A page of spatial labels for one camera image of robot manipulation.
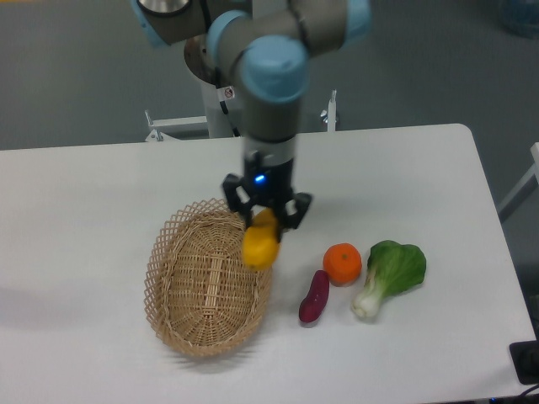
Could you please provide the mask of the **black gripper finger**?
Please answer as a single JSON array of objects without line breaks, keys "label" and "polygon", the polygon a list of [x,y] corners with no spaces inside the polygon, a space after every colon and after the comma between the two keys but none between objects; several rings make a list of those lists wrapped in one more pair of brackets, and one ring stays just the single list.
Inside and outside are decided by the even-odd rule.
[{"label": "black gripper finger", "polygon": [[[227,206],[231,212],[238,213],[243,219],[244,225],[250,227],[253,223],[253,207],[256,200],[249,193],[247,181],[244,177],[237,174],[229,173],[221,184],[222,190],[227,201]],[[239,189],[243,189],[248,196],[245,201],[242,201]]]},{"label": "black gripper finger", "polygon": [[275,216],[278,221],[276,236],[278,242],[281,242],[285,232],[299,227],[312,201],[312,194],[291,192],[283,200],[276,203]]}]

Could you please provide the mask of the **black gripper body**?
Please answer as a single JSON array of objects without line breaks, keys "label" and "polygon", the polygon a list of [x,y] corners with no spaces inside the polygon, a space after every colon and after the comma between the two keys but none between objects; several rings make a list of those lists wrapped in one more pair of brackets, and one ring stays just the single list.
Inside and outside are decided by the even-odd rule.
[{"label": "black gripper body", "polygon": [[265,155],[253,151],[244,155],[243,176],[235,189],[237,211],[246,213],[255,205],[276,213],[297,210],[296,193],[291,185],[294,158],[286,162],[266,162]]}]

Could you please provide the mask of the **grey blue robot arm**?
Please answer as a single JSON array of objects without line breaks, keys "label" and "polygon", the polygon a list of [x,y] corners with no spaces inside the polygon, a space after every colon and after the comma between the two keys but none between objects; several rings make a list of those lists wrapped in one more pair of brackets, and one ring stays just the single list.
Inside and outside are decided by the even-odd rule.
[{"label": "grey blue robot arm", "polygon": [[291,184],[309,61],[339,50],[371,26],[367,1],[289,1],[256,18],[250,1],[135,1],[140,26],[154,42],[205,37],[211,67],[243,102],[243,175],[222,184],[228,207],[246,226],[262,206],[275,233],[297,228],[312,202]]}]

